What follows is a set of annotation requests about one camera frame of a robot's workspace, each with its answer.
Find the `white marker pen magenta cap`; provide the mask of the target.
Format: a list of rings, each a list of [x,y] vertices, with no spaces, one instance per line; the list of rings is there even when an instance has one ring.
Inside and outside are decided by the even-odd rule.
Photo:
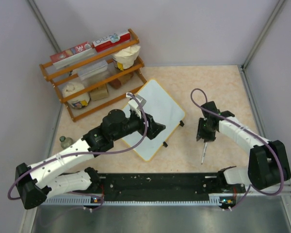
[[[204,159],[205,159],[205,156],[206,156],[207,145],[208,145],[207,142],[204,143],[203,152],[202,152],[202,158],[201,158],[201,164],[204,163]]]

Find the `yellow framed whiteboard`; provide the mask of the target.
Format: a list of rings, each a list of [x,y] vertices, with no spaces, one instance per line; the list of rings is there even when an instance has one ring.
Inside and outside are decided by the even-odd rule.
[[[146,100],[144,111],[152,115],[155,122],[166,126],[154,139],[145,138],[134,149],[144,161],[150,161],[161,147],[164,148],[163,142],[167,143],[170,135],[180,126],[179,122],[185,118],[185,111],[155,79],[149,80],[137,95]]]

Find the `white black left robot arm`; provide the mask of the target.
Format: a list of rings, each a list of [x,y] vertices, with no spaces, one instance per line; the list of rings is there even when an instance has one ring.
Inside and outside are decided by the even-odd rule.
[[[141,139],[132,148],[139,146],[145,138],[156,138],[166,128],[145,112],[130,110],[126,117],[122,110],[111,110],[102,123],[83,135],[74,144],[52,157],[31,165],[22,163],[16,167],[16,188],[23,207],[33,209],[47,199],[68,192],[93,193],[100,188],[100,177],[93,168],[66,174],[70,168],[99,155],[109,155],[114,142],[133,133]]]

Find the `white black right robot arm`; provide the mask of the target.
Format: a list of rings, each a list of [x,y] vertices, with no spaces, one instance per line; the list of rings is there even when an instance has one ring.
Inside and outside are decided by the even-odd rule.
[[[235,184],[252,185],[263,190],[291,178],[285,145],[259,136],[241,124],[230,111],[221,112],[213,101],[200,106],[203,117],[199,119],[196,139],[213,142],[216,133],[224,134],[248,154],[246,167],[229,167],[221,170],[217,187],[228,192]]]

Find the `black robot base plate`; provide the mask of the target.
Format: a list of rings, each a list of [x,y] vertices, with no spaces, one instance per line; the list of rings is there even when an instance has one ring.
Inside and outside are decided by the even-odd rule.
[[[103,194],[106,201],[202,201],[245,188],[227,184],[219,173],[102,173],[93,188],[78,192]]]

